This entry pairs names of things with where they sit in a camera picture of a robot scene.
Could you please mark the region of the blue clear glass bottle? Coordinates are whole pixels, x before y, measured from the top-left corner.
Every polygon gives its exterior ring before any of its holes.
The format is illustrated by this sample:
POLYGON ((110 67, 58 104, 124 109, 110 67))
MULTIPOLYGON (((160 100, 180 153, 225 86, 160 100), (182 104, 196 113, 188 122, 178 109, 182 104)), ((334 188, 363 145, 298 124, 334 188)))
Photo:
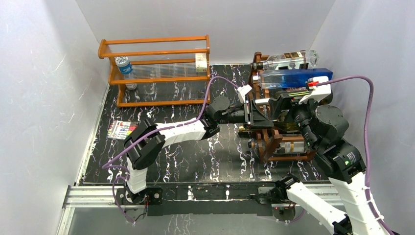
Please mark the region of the blue clear glass bottle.
POLYGON ((332 79, 333 72, 326 68, 265 70, 259 73, 258 84, 263 89, 285 89, 306 87, 313 77, 327 76, 332 79))

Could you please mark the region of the green wine bottle silver cap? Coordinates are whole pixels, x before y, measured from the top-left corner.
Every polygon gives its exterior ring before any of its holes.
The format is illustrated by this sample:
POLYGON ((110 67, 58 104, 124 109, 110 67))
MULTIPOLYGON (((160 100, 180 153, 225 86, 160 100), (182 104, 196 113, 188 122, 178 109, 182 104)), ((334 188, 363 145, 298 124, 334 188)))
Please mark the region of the green wine bottle silver cap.
POLYGON ((275 101, 276 99, 274 98, 260 98, 260 99, 256 99, 254 102, 256 105, 262 106, 262 105, 271 105, 275 101))

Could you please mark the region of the green wine bottle black neck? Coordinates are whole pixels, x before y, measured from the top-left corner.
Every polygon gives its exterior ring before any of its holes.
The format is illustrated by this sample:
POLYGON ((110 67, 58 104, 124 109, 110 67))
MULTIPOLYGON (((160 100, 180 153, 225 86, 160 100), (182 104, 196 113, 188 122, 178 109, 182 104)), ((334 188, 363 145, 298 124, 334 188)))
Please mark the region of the green wine bottle black neck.
POLYGON ((295 122, 274 121, 274 127, 283 133, 293 134, 299 133, 299 126, 295 122))

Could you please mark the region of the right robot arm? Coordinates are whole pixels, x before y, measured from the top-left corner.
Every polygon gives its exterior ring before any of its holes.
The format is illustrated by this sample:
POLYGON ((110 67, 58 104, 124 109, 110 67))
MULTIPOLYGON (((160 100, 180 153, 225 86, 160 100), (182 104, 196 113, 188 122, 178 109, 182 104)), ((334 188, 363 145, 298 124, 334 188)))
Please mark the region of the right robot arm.
POLYGON ((391 235, 370 192, 366 166, 359 150, 344 139, 349 123, 341 110, 320 105, 317 99, 303 100, 281 94, 271 98, 276 116, 287 111, 315 161, 337 190, 345 207, 341 211, 309 190, 297 177, 288 175, 266 192, 266 201, 293 202, 303 207, 333 235, 391 235))

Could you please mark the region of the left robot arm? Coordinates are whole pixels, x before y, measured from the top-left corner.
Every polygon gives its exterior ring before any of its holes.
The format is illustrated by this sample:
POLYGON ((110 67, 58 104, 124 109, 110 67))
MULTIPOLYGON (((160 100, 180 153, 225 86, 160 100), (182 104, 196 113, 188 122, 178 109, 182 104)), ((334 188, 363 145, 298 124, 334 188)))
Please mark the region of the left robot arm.
POLYGON ((146 192, 147 169, 160 151, 172 144, 208 139, 220 131, 220 124, 242 123, 245 128, 272 127, 273 123, 259 111, 259 105, 269 103, 268 98, 243 98, 231 105, 225 96, 215 98, 202 111, 200 118, 175 123, 144 121, 124 140, 127 156, 125 200, 141 204, 149 199, 146 192))

